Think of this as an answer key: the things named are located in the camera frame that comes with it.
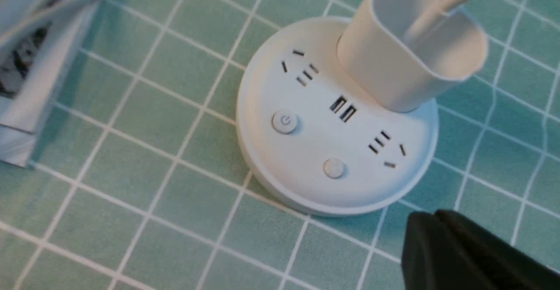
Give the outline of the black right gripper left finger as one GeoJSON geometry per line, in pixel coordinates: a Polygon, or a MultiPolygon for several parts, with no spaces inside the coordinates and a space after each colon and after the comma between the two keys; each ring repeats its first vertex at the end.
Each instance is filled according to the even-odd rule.
{"type": "Polygon", "coordinates": [[[401,270],[406,290],[496,290],[450,230],[426,212],[408,215],[401,270]]]}

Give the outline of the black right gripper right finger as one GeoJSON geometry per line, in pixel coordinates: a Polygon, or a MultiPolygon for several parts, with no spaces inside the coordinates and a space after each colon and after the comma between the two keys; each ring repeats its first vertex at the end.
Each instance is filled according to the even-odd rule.
{"type": "Polygon", "coordinates": [[[446,225],[477,268],[498,290],[557,290],[559,274],[514,248],[468,217],[453,210],[438,210],[446,225]]]}

